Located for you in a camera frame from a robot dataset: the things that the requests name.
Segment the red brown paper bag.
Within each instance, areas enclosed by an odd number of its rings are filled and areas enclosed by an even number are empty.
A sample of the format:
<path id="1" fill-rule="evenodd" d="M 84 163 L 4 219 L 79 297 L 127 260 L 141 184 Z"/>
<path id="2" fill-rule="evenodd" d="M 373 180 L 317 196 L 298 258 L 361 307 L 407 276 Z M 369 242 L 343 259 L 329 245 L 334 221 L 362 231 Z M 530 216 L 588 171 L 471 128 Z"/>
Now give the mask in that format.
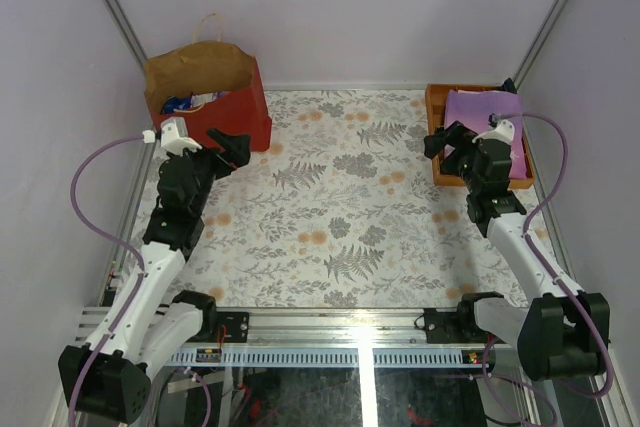
<path id="1" fill-rule="evenodd" d="M 149 58 L 144 66 L 144 96 L 156 129 L 171 117 L 184 120 L 189 137 L 206 147 L 218 145 L 207 135 L 215 128 L 250 136 L 250 149 L 270 148 L 269 114 L 257 59 L 218 35 L 202 40 L 200 31 L 211 13 L 196 25 L 191 42 Z"/>

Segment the blue chips bag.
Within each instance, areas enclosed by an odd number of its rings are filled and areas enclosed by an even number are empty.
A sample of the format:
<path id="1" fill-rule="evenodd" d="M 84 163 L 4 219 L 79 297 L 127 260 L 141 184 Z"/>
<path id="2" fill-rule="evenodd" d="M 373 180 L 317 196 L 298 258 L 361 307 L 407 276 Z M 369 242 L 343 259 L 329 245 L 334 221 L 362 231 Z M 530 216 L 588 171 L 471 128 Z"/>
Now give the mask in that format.
<path id="1" fill-rule="evenodd" d="M 176 112 L 186 112 L 193 109 L 193 96 L 186 97 L 170 96 L 162 106 L 161 113 L 163 115 L 174 114 Z"/>

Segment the purple snack packet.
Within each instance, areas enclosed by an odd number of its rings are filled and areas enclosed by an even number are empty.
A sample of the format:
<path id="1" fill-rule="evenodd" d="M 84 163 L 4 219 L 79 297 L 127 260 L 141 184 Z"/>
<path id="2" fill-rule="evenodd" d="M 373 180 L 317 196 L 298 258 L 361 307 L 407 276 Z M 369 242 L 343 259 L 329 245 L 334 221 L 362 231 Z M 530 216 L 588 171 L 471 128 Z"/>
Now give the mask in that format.
<path id="1" fill-rule="evenodd" d="M 214 102 L 220 98 L 223 98 L 228 94 L 229 94 L 229 91 L 220 91 L 220 92 L 205 93 L 205 94 L 194 94 L 191 96 L 191 107 L 192 108 L 200 107 L 204 104 Z"/>

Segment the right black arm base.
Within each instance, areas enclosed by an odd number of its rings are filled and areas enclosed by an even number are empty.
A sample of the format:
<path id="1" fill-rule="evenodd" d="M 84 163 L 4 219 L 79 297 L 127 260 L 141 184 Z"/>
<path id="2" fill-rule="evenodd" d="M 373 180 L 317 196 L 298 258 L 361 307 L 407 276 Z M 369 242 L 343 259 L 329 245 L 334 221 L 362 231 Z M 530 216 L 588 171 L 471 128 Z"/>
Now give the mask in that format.
<path id="1" fill-rule="evenodd" d="M 485 343 L 487 335 L 477 328 L 466 311 L 425 308 L 414 320 L 414 328 L 425 333 L 429 344 Z"/>

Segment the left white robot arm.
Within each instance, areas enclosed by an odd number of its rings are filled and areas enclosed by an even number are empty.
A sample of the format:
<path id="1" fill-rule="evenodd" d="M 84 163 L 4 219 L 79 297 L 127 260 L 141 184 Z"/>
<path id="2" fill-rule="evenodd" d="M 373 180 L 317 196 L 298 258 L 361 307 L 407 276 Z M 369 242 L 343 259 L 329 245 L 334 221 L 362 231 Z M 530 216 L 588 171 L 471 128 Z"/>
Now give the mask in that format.
<path id="1" fill-rule="evenodd" d="M 215 181 L 246 166 L 251 137 L 211 128 L 204 147 L 185 128 L 170 123 L 145 130 L 133 142 L 159 143 L 158 197 L 141 248 L 117 239 L 137 264 L 109 311 L 80 347 L 67 346 L 58 360 L 68 423 L 78 413 L 132 424 L 141 415 L 159 371 L 187 340 L 212 339 L 219 328 L 216 301 L 197 292 L 178 294 L 159 320 L 167 289 L 183 270 L 204 229 L 202 214 Z"/>

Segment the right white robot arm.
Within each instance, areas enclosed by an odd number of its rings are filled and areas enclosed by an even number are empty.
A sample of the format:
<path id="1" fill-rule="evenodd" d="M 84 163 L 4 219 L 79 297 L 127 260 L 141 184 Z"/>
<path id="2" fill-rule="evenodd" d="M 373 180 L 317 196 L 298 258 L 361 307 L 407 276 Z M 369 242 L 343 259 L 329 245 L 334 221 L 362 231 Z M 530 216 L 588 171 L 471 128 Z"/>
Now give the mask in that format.
<path id="1" fill-rule="evenodd" d="M 506 119 L 481 134 L 454 122 L 424 139 L 429 159 L 451 151 L 444 171 L 463 180 L 469 219 L 502 255 L 528 301 L 518 308 L 497 292 L 465 294 L 456 308 L 457 332 L 467 341 L 496 338 L 514 347 L 534 381 L 611 379 L 608 302 L 564 273 L 531 230 L 532 215 L 510 188 L 514 140 Z"/>

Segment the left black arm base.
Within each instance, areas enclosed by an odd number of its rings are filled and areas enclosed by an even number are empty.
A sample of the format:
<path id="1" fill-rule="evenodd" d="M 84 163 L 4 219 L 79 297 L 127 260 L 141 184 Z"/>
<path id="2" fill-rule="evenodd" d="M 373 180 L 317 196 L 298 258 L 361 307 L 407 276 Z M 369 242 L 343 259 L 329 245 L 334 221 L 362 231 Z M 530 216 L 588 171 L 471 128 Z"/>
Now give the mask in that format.
<path id="1" fill-rule="evenodd" d="M 246 343 L 249 334 L 250 313 L 246 311 L 222 311 L 206 314 L 201 330 L 196 334 L 197 342 Z"/>

